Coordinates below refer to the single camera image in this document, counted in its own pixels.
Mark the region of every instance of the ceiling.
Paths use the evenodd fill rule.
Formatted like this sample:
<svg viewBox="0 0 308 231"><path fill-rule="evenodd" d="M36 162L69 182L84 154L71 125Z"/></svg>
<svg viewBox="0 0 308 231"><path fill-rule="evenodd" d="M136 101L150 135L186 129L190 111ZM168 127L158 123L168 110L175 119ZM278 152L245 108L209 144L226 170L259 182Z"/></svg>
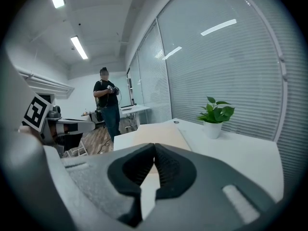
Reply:
<svg viewBox="0 0 308 231"><path fill-rule="evenodd" d="M145 0L65 0L56 9L52 0L29 0L20 14L30 41L40 40L68 66L97 64L124 58L131 30ZM78 36L88 60L82 60L70 40Z"/></svg>

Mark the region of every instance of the potted plant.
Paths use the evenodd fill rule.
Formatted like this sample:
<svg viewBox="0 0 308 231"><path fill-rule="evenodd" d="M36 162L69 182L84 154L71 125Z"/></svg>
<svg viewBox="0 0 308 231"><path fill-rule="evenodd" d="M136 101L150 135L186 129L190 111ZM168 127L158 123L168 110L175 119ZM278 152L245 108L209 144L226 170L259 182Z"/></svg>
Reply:
<svg viewBox="0 0 308 231"><path fill-rule="evenodd" d="M203 121L204 132L210 139L218 138L222 123L229 121L230 117L234 113L234 108L230 106L220 107L222 104L230 104L225 101L218 101L214 98L207 97L211 104L207 104L206 107L201 107L206 110L205 113L200 113L198 120Z"/></svg>

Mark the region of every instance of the floor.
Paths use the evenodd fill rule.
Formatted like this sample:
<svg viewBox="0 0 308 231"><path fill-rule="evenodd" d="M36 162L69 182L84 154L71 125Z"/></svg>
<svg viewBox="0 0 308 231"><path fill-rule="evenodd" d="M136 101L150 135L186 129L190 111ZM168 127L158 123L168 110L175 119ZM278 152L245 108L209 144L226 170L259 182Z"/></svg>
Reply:
<svg viewBox="0 0 308 231"><path fill-rule="evenodd" d="M129 125L133 125L134 127L130 127L128 129L125 129L125 127L128 127ZM136 130L136 121L135 120L129 120L128 118L123 118L120 120L120 127L119 130L121 134L133 132ZM99 154L99 153L106 153L106 152L112 152L113 151L113 143L110 139L109 133L107 128L103 128L103 126L99 126L95 130L84 133L81 140L87 149L87 152L89 155ZM72 152L76 150L77 148L72 148L69 153L71 156L77 156L78 151Z"/></svg>

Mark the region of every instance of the jeans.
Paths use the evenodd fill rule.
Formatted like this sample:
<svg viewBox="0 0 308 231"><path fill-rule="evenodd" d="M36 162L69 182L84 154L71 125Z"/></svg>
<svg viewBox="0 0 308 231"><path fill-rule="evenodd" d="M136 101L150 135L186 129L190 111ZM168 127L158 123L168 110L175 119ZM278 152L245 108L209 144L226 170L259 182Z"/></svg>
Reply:
<svg viewBox="0 0 308 231"><path fill-rule="evenodd" d="M112 142L115 139L115 136L120 135L119 125L120 125L120 112L119 106L107 106L101 109L103 119L105 120L109 135Z"/></svg>

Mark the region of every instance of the man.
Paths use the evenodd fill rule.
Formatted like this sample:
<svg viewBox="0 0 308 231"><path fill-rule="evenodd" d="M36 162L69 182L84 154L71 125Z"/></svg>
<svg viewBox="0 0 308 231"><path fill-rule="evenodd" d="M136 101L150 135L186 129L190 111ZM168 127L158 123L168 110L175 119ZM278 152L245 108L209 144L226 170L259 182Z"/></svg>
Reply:
<svg viewBox="0 0 308 231"><path fill-rule="evenodd" d="M111 83L107 68L103 67L100 70L101 80L97 81L94 86L93 95L99 98L99 106L101 108L102 116L105 120L109 135L112 142L116 135L120 135L120 112L117 103L117 95L119 95L119 88Z"/></svg>

